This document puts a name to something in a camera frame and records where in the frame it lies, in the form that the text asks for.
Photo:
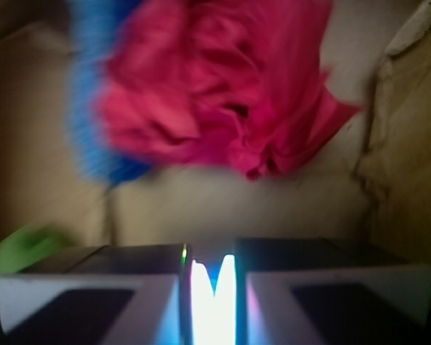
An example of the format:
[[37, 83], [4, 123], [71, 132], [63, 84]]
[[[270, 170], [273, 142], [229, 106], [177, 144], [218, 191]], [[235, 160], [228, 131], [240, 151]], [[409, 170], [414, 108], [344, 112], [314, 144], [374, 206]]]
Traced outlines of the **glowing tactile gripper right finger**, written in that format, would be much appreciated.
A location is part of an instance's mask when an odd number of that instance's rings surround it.
[[237, 344], [421, 344], [431, 266], [349, 239], [239, 238]]

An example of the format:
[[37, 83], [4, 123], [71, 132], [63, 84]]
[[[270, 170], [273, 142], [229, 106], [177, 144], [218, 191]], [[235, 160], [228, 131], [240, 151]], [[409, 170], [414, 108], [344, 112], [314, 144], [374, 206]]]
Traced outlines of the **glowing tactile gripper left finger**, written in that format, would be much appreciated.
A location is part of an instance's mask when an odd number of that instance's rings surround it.
[[0, 274], [7, 344], [190, 344], [187, 244], [74, 247]]

